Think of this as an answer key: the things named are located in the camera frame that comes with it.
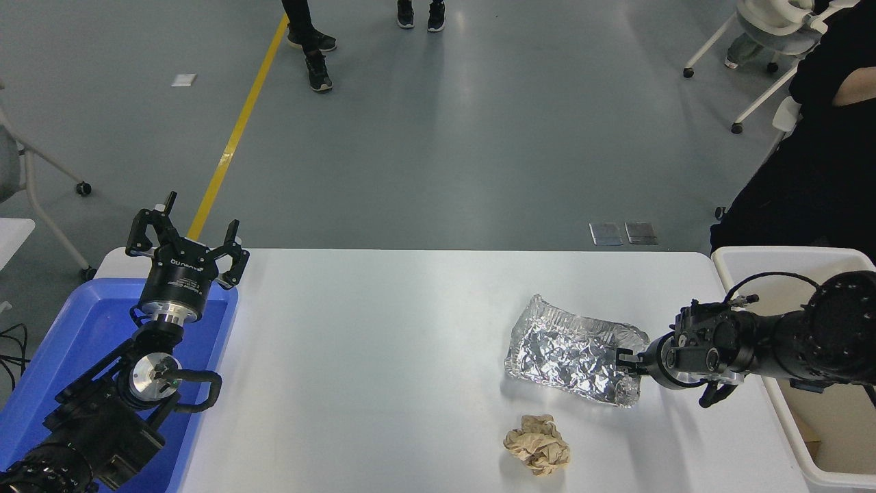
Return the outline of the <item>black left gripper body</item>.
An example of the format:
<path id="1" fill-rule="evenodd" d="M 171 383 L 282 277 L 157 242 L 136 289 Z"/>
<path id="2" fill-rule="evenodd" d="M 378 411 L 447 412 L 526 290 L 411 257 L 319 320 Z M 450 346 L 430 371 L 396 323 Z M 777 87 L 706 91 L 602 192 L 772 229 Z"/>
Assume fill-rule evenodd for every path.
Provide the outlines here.
<path id="1" fill-rule="evenodd" d="M 200 318 L 211 284 L 218 275 L 216 261 L 207 258 L 206 244 L 182 240 L 182 252 L 171 243 L 151 255 L 151 270 L 140 296 L 140 311 L 153 314 L 162 305 L 184 307 L 188 318 Z"/>

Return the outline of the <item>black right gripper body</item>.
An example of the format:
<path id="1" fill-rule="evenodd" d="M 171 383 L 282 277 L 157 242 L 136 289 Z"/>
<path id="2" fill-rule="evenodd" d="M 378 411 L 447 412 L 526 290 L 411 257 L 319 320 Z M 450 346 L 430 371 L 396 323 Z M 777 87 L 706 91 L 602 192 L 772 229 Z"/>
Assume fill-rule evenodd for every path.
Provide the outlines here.
<path id="1" fill-rule="evenodd" d="M 645 370 L 670 390 L 695 389 L 714 381 L 707 372 L 709 344 L 697 335 L 667 333 L 645 350 Z"/>

